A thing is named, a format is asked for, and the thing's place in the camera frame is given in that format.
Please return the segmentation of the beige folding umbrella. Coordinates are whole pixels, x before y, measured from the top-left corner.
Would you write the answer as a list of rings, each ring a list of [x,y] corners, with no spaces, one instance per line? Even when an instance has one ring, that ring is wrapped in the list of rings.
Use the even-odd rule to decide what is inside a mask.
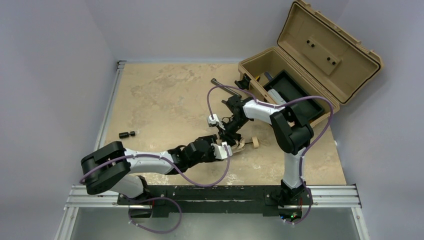
[[[239,153],[244,151],[246,148],[258,149],[260,147],[270,146],[270,142],[266,139],[260,139],[257,136],[251,138],[241,138],[236,141],[236,144],[231,147],[232,153]]]

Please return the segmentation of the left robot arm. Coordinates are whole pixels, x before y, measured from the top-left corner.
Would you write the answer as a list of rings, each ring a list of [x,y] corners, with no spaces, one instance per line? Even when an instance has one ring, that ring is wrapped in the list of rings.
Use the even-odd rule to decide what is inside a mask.
[[[225,141],[217,143],[216,135],[162,152],[131,150],[121,141],[113,141],[82,158],[80,183],[89,195],[114,191],[134,199],[148,193],[142,173],[183,175],[197,164],[223,161],[232,154]]]

